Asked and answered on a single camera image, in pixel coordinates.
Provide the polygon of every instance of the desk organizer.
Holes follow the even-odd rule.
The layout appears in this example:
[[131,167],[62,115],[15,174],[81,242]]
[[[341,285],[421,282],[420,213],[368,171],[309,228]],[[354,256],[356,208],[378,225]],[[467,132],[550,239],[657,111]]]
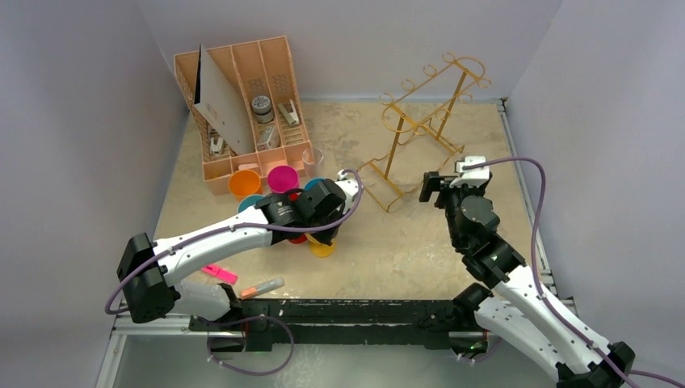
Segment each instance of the desk organizer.
[[[197,61],[200,53],[178,54],[174,56],[176,80],[179,82],[183,98],[197,123],[200,131],[202,146],[203,180],[215,196],[229,193],[229,177],[238,166],[250,165],[250,169],[257,172],[262,179],[262,185],[267,186],[269,172],[282,165],[294,168],[298,175],[305,175],[302,152],[312,148],[307,135],[307,128],[303,120],[300,96],[297,94],[295,73],[292,67],[292,57],[288,40],[285,36],[257,40],[242,44],[210,48],[212,59],[219,66],[229,83],[240,91],[245,102],[245,109],[250,117],[252,134],[256,149],[259,136],[269,125],[275,125],[280,135],[280,146],[252,154],[236,155],[230,148],[225,147],[218,155],[209,150],[212,137],[217,137],[216,131],[211,131],[207,121],[193,107],[193,91],[197,74]],[[268,124],[258,123],[250,108],[252,99],[258,95],[267,95],[273,104],[275,119]],[[293,101],[300,117],[300,124],[291,127],[278,109],[279,103],[290,104]]]

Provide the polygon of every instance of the magenta cup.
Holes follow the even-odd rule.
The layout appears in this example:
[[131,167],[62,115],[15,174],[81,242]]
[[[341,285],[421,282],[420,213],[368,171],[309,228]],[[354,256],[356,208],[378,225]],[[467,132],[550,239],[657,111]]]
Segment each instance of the magenta cup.
[[300,186],[300,176],[297,171],[290,166],[275,167],[267,177],[267,183],[271,192],[283,193]]

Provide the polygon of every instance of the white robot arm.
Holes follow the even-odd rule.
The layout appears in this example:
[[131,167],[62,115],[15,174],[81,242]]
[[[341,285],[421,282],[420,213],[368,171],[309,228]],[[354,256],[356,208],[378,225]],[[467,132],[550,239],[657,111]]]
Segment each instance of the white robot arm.
[[189,314],[210,321],[224,316],[231,308],[225,285],[203,285],[185,278],[231,255],[297,238],[305,230],[311,230],[319,242],[330,244],[338,232],[337,226],[318,232],[313,229],[345,217],[359,195],[359,185],[341,171],[337,182],[325,179],[308,191],[293,192],[300,193],[295,200],[289,198],[290,192],[270,194],[231,218],[188,234],[155,242],[143,234],[131,238],[117,271],[121,281],[143,259],[165,256],[155,268],[124,286],[133,321],[149,322],[165,314]]

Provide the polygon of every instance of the cable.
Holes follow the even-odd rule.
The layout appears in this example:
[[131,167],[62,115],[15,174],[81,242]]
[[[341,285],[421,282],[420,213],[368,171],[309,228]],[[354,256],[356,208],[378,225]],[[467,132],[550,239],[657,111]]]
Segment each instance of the cable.
[[276,230],[279,232],[291,232],[291,233],[317,233],[321,232],[323,230],[328,230],[332,229],[336,226],[341,225],[343,222],[345,222],[359,207],[359,203],[361,202],[362,199],[362,193],[364,190],[362,190],[362,179],[359,176],[359,173],[356,170],[352,169],[345,169],[342,170],[342,173],[344,174],[354,174],[355,180],[357,181],[357,185],[359,186],[359,191],[358,191],[358,196],[357,200],[355,203],[352,205],[350,208],[350,211],[345,213],[342,217],[340,217],[339,220],[333,221],[328,225],[323,225],[323,226],[316,226],[313,228],[292,228],[288,226],[276,226],[276,225],[268,225],[268,224],[255,224],[253,222],[243,222],[242,224],[236,224],[233,226],[224,226],[221,228],[216,228],[214,230],[210,230],[201,234],[197,234],[196,236],[190,237],[187,240],[183,242],[179,242],[178,244],[174,245],[171,247],[171,249],[159,252],[155,256],[147,259],[143,264],[139,265],[136,269],[131,271],[115,288],[114,292],[107,298],[107,302],[105,304],[105,313],[109,315],[117,315],[117,314],[122,314],[128,311],[128,308],[124,307],[123,309],[117,309],[117,310],[112,310],[111,309],[111,304],[114,303],[114,300],[116,299],[116,296],[119,295],[122,289],[124,289],[124,286],[128,284],[131,279],[134,277],[138,276],[139,273],[143,272],[150,264],[157,262],[160,259],[163,259],[167,257],[170,253],[170,251],[177,251],[178,249],[183,248],[184,246],[192,243],[196,243],[200,240],[204,240],[207,237],[211,237],[216,234],[221,234],[224,232],[234,232],[235,230],[242,229],[242,228],[263,228],[266,230]]
[[[546,190],[547,186],[547,176],[544,173],[544,168],[540,164],[540,162],[536,161],[533,158],[525,158],[525,157],[520,157],[520,156],[512,156],[508,158],[500,158],[500,159],[495,159],[495,160],[490,160],[488,162],[483,162],[483,163],[478,163],[474,164],[472,166],[465,166],[465,170],[471,170],[474,168],[480,168],[480,167],[486,167],[486,166],[492,166],[494,164],[499,164],[499,163],[504,163],[504,162],[529,162],[535,165],[537,167],[538,171],[540,172],[540,197],[538,198],[537,202],[537,207],[535,211],[535,218],[533,220],[533,228],[532,228],[532,236],[531,236],[531,267],[532,267],[532,272],[533,272],[533,278],[535,279],[535,287],[538,293],[538,296],[542,300],[545,306],[547,306],[548,310],[554,315],[559,322],[563,323],[564,326],[566,326],[569,330],[571,330],[575,335],[580,337],[581,340],[585,341],[585,343],[590,346],[590,348],[594,348],[594,350],[599,354],[599,356],[602,357],[604,361],[607,362],[607,365],[613,369],[613,371],[621,377],[625,382],[628,383],[629,386],[632,388],[640,388],[628,375],[623,373],[619,369],[619,367],[607,356],[606,353],[602,351],[602,349],[597,348],[592,339],[587,337],[582,331],[578,330],[573,324],[571,324],[569,321],[567,321],[560,313],[557,311],[557,309],[552,306],[552,303],[547,300],[546,297],[544,297],[544,291],[542,289],[542,283],[540,282],[540,275],[538,274],[538,263],[536,259],[536,240],[537,240],[537,233],[538,229],[540,228],[540,213],[542,212],[542,204],[544,202],[544,192]],[[675,386],[685,388],[685,386],[675,380],[672,380],[668,377],[664,377],[661,375],[658,375],[656,373],[649,373],[649,372],[641,372],[641,371],[633,371],[634,374],[638,374],[641,376],[646,376],[646,377],[651,377],[651,378],[657,378],[659,380],[662,380],[664,382],[669,382],[670,384],[673,384]]]
[[280,319],[273,318],[273,317],[267,317],[266,315],[259,315],[257,317],[249,317],[249,318],[239,319],[235,322],[222,323],[222,324],[220,324],[220,326],[233,326],[233,325],[248,323],[251,321],[256,321],[259,319],[266,319],[267,321],[272,321],[273,323],[279,324],[285,330],[286,334],[288,334],[288,338],[290,339],[290,353],[288,353],[288,357],[285,358],[285,361],[283,361],[283,363],[281,365],[275,367],[274,369],[267,370],[265,372],[256,372],[254,370],[238,368],[237,366],[233,366],[231,364],[226,364],[224,361],[221,361],[218,358],[216,358],[216,356],[214,356],[214,354],[212,353],[212,340],[214,339],[214,337],[208,337],[207,338],[207,353],[209,354],[209,358],[207,359],[207,361],[214,361],[219,366],[221,366],[223,368],[231,369],[234,372],[246,374],[248,376],[268,376],[270,374],[278,373],[283,368],[285,368],[286,365],[288,365],[288,363],[292,359],[292,354],[295,352],[295,337],[292,336],[292,331],[290,331],[290,328],[288,327],[288,325],[286,325]]
[[677,382],[674,379],[666,376],[662,376],[661,374],[656,374],[656,373],[651,373],[651,372],[645,372],[644,370],[632,370],[630,374],[634,374],[636,376],[645,376],[645,377],[651,377],[655,378],[657,380],[661,380],[663,382],[667,382],[673,386],[677,386],[678,388],[685,388],[685,384],[681,382]]

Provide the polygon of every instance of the metal stand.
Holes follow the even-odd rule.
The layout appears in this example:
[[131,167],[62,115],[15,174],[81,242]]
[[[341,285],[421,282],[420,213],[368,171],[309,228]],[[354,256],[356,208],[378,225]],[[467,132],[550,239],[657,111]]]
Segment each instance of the metal stand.
[[[477,85],[478,87],[481,88],[486,88],[488,87],[492,82],[485,77],[485,66],[481,61],[474,57],[455,57],[453,53],[445,53],[443,54],[443,61],[447,63],[445,67],[443,67],[440,71],[434,66],[434,65],[425,65],[423,66],[423,73],[428,77],[428,79],[424,82],[422,82],[420,85],[416,85],[414,81],[411,79],[406,79],[402,81],[401,86],[402,89],[407,91],[406,94],[404,94],[402,97],[399,99],[395,99],[392,94],[385,92],[381,97],[380,97],[380,103],[386,106],[386,108],[383,110],[383,112],[380,114],[380,119],[383,121],[383,125],[387,129],[389,129],[392,132],[395,132],[395,138],[393,139],[393,146],[390,148],[390,152],[388,152],[384,157],[382,158],[373,158],[363,164],[362,166],[359,167],[358,170],[363,169],[366,166],[369,166],[372,168],[372,171],[374,171],[376,174],[380,175],[380,177],[395,191],[397,194],[397,197],[395,197],[393,200],[391,200],[388,204],[384,204],[376,194],[374,194],[368,186],[364,187],[364,190],[368,193],[369,196],[371,196],[380,206],[388,212],[390,210],[390,206],[392,206],[395,202],[400,200],[403,196],[410,194],[412,192],[415,192],[418,190],[418,188],[421,186],[421,183],[418,182],[415,187],[411,188],[407,192],[403,192],[390,178],[390,167],[393,165],[393,160],[395,158],[395,151],[397,150],[397,146],[405,146],[412,142],[414,140],[414,137],[416,135],[422,136],[422,135],[429,135],[431,138],[433,138],[435,141],[438,142],[448,153],[447,158],[444,160],[442,164],[438,166],[435,170],[439,170],[442,168],[447,162],[454,156],[455,154],[464,152],[464,146],[460,145],[454,145],[452,144],[446,137],[443,136],[443,129],[445,128],[445,124],[447,123],[448,118],[452,115],[452,108],[454,107],[454,103],[458,100],[460,103],[467,103],[468,101],[471,101],[473,99],[473,96],[471,93],[468,92],[469,88],[473,85]],[[464,62],[466,61],[472,61],[475,62],[478,66],[481,67],[481,71],[479,74],[475,74],[471,70],[469,70],[465,65]],[[451,68],[451,67],[457,67],[461,71],[461,77],[459,79],[459,82],[456,85],[456,89],[454,90],[454,94],[452,94],[452,97],[442,104],[438,106],[433,112],[429,113],[428,115],[419,118],[419,119],[414,119],[407,115],[404,111],[402,111],[398,106],[397,103],[401,102],[403,99],[407,98],[408,96],[412,95],[415,91],[421,89],[424,85],[432,81],[433,79],[437,78],[439,75],[441,75],[445,70]],[[466,82],[467,78],[469,79],[469,83],[464,86],[464,83]],[[397,122],[397,127],[394,128],[390,124],[388,124],[385,121],[385,113],[388,110],[393,110],[399,115],[399,119]],[[437,120],[440,121],[440,126],[436,130],[433,128],[432,123],[433,123],[433,118],[436,118]],[[403,127],[405,126],[405,122],[409,124],[409,128],[404,129]],[[412,131],[411,136],[409,139],[407,139],[404,142],[400,142],[400,134],[401,133],[407,133],[409,131]],[[388,159],[386,165],[385,165],[385,171],[382,171],[380,167],[376,165],[376,162],[382,162],[385,159]]]

